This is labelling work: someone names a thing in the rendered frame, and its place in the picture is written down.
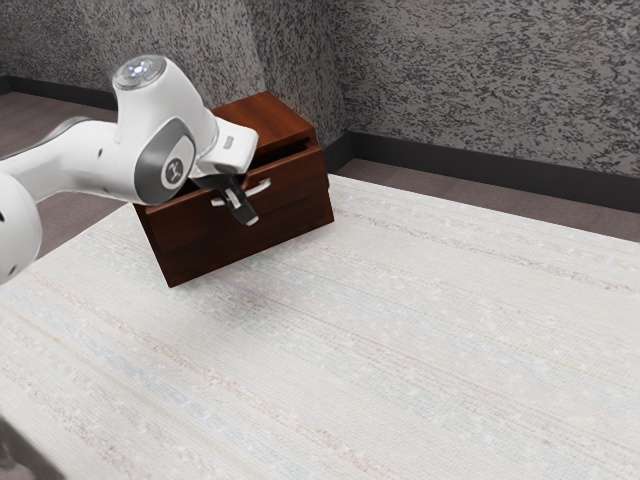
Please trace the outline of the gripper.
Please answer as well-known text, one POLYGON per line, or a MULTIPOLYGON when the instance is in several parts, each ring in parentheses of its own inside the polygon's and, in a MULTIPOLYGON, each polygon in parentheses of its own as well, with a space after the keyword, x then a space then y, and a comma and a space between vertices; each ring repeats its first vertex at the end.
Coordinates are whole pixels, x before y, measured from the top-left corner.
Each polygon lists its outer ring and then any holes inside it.
POLYGON ((236 174, 212 174, 202 177, 191 177, 191 180, 203 189, 215 190, 223 198, 234 218, 244 226, 252 226, 259 216, 251 206, 247 195, 241 188, 236 174))

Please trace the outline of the dark brown wooden drawer cabinet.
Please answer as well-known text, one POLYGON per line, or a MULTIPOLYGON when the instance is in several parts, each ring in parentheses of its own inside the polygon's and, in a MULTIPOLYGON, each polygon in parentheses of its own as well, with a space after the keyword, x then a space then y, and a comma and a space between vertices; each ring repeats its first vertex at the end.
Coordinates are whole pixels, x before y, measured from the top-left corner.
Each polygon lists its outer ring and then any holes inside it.
POLYGON ((135 211, 170 287, 334 219, 323 150, 309 122, 269 91, 213 112, 259 135, 251 166, 238 178, 258 220, 252 226, 242 225, 216 191, 193 182, 165 204, 137 205, 135 211))

